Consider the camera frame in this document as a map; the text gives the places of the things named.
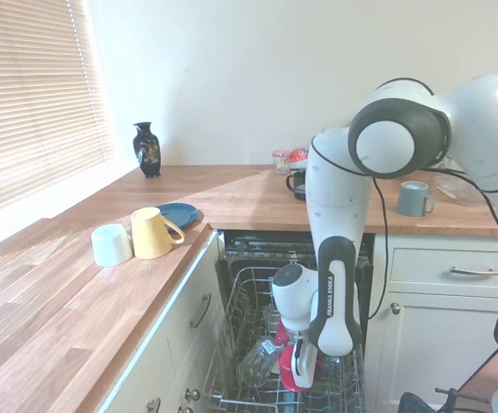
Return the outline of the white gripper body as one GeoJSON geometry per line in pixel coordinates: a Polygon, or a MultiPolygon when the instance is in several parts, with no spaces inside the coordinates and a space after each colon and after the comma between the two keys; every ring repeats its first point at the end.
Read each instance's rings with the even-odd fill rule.
{"type": "Polygon", "coordinates": [[[298,339],[294,345],[291,358],[294,384],[299,389],[310,389],[313,386],[317,365],[318,349],[310,342],[298,339]]]}

